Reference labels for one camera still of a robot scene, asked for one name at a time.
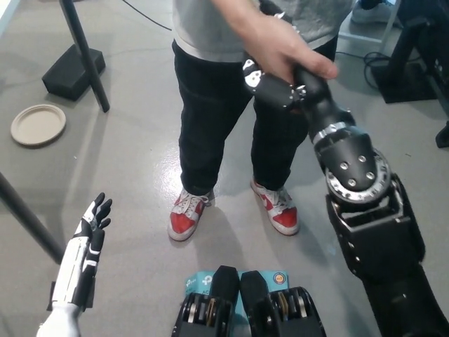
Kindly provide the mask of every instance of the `gray floor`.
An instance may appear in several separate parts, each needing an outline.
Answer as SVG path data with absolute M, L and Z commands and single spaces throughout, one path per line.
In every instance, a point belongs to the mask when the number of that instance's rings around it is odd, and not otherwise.
M 133 3 L 170 25 L 170 0 Z M 84 335 L 169 336 L 184 278 L 228 264 L 287 270 L 292 286 L 311 292 L 329 336 L 379 336 L 328 222 L 324 181 L 308 142 L 298 150 L 288 181 L 305 226 L 290 238 L 270 227 L 248 186 L 254 122 L 249 108 L 227 143 L 215 206 L 204 213 L 193 240 L 168 241 L 168 214 L 181 188 L 181 101 L 170 33 L 119 0 L 85 0 L 76 7 L 91 47 L 105 54 L 102 80 L 112 109 L 100 112 L 90 91 L 77 104 L 46 94 L 40 78 L 71 45 L 71 36 L 56 0 L 22 0 L 0 39 L 0 169 L 61 241 L 69 239 L 98 192 L 114 199 L 95 307 L 81 321 Z M 341 41 L 339 49 L 364 55 L 373 47 Z M 342 74 L 331 83 L 335 98 L 352 109 L 406 184 L 427 243 L 424 266 L 449 315 L 449 154 L 434 144 L 447 116 L 436 101 L 385 105 L 364 82 L 360 60 L 338 55 L 337 63 Z M 67 130 L 43 149 L 19 147 L 10 137 L 11 122 L 39 103 L 60 106 Z M 46 318 L 58 269 L 4 208 L 0 222 L 0 336 L 34 336 Z

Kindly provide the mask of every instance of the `white sneaker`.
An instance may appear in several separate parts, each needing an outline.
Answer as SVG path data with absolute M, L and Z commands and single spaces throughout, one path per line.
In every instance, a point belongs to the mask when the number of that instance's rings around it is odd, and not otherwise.
M 357 1 L 354 9 L 352 10 L 351 21 L 357 24 L 368 23 L 388 23 L 390 20 L 391 12 L 394 5 L 384 0 L 373 9 L 363 9 L 360 1 Z M 401 22 L 396 17 L 394 21 L 395 26 L 401 26 Z
M 182 189 L 170 214 L 169 237 L 181 242 L 194 234 L 204 208 L 210 204 L 209 195 L 196 196 Z
M 278 232 L 295 235 L 300 230 L 296 206 L 284 187 L 270 191 L 257 184 L 254 179 L 251 180 L 251 187 L 262 200 L 268 219 Z

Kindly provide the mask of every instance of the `cable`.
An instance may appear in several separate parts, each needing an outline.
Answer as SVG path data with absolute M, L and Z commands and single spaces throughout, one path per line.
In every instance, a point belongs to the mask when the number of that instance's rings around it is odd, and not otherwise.
M 131 5 L 129 2 L 127 2 L 126 0 L 122 0 L 125 4 L 127 4 L 128 6 L 130 6 L 134 11 L 138 12 L 141 16 L 143 16 L 144 18 L 150 20 L 151 22 L 153 22 L 155 25 L 158 25 L 161 28 L 164 28 L 166 30 L 168 30 L 169 32 L 171 32 L 171 28 L 168 28 L 167 26 L 162 25 L 161 23 L 151 19 L 149 16 L 145 15 L 144 13 L 142 13 L 141 11 L 139 11 L 136 7 L 134 7 L 133 5 Z
M 367 85 L 369 85 L 374 90 L 379 90 L 378 87 L 376 87 L 374 84 L 371 83 L 371 81 L 368 78 L 368 69 L 371 68 L 375 63 L 377 62 L 387 62 L 390 60 L 389 56 L 386 56 L 382 53 L 378 53 L 377 51 L 372 51 L 371 53 L 366 54 L 365 56 L 359 56 L 354 55 L 351 53 L 345 53 L 343 51 L 338 51 L 337 54 L 342 54 L 346 56 L 351 56 L 353 58 L 358 58 L 363 60 L 363 63 L 365 63 L 365 67 L 363 68 L 363 76 L 365 77 L 365 82 Z M 421 57 L 418 56 L 417 58 L 413 58 L 412 60 L 409 60 L 408 62 L 415 62 L 418 61 Z

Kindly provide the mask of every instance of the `shoelace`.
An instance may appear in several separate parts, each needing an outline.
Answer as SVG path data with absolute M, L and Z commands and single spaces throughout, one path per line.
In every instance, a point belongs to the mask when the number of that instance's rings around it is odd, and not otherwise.
M 269 201 L 273 204 L 273 206 L 280 207 L 282 209 L 286 209 L 288 207 L 288 194 L 285 188 L 281 188 L 277 191 L 269 191 L 267 190 L 267 196 Z
M 184 193 L 185 195 L 182 195 L 178 206 L 181 209 L 181 213 L 184 213 L 188 218 L 192 216 L 200 202 L 203 202 L 206 205 L 209 203 L 209 198 L 207 198 L 206 196 L 198 197 L 196 195 L 192 195 L 188 192 L 183 191 L 183 194 Z

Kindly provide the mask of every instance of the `white robotic hand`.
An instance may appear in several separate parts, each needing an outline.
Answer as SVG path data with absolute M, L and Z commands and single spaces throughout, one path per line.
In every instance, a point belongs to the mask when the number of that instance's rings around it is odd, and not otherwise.
M 36 337 L 80 337 L 78 318 L 89 308 L 93 299 L 95 275 L 105 231 L 111 220 L 112 200 L 105 203 L 100 193 L 84 213 L 74 236 L 70 239 L 62 259 L 58 278 L 53 287 L 50 316 L 37 332 Z

